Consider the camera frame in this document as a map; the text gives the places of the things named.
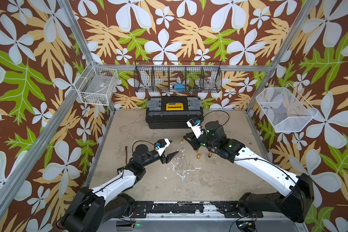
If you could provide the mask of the blue object in basket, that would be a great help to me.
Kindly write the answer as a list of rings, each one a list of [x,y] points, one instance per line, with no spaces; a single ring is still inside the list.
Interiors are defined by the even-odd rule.
[[[180,92],[180,91],[184,91],[185,90],[185,86],[182,84],[176,84],[175,85],[175,89]]]

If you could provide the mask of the brown stick tool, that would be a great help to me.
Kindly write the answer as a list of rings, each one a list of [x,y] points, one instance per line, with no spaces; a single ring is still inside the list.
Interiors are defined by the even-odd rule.
[[[125,165],[127,165],[128,164],[128,146],[125,146],[124,150],[125,150]]]

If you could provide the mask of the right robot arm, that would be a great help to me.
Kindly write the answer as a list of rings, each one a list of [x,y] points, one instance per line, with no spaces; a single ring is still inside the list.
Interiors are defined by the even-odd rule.
[[[198,119],[190,119],[191,132],[184,135],[194,150],[200,147],[237,164],[276,189],[275,193],[244,193],[238,200],[239,214],[248,216],[256,212],[281,213],[293,222],[303,223],[314,201],[313,181],[307,174],[297,175],[274,165],[254,153],[243,143],[227,138],[218,121],[201,126]]]

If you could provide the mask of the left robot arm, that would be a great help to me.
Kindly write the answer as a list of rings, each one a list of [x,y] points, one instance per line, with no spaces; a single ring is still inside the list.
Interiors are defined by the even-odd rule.
[[[141,143],[133,146],[129,162],[118,169],[118,175],[95,188],[81,188],[71,205],[56,223],[69,232],[95,232],[101,224],[112,219],[134,214],[135,200],[125,191],[138,183],[146,173],[145,167],[156,161],[168,164],[177,152],[165,155],[171,140],[158,140],[150,151]]]

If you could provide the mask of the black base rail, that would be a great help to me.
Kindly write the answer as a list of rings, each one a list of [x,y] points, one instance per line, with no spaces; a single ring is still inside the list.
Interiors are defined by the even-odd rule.
[[[148,214],[176,214],[176,215],[195,215],[220,213],[225,218],[240,218],[243,216],[263,217],[262,212],[249,213],[241,209],[237,201],[180,201],[180,202],[154,202],[154,201],[135,201],[123,206],[122,212],[116,218],[146,218]]]

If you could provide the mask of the white mesh basket right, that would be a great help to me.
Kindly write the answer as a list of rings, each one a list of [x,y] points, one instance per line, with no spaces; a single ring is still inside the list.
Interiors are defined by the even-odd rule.
[[[265,88],[256,101],[277,133],[302,132],[318,114],[318,110],[291,84]]]

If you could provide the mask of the black plastic toolbox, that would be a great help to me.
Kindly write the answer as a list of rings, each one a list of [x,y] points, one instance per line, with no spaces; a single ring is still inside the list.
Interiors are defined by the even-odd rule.
[[[161,96],[148,100],[146,123],[150,129],[187,129],[191,119],[204,120],[198,97]]]

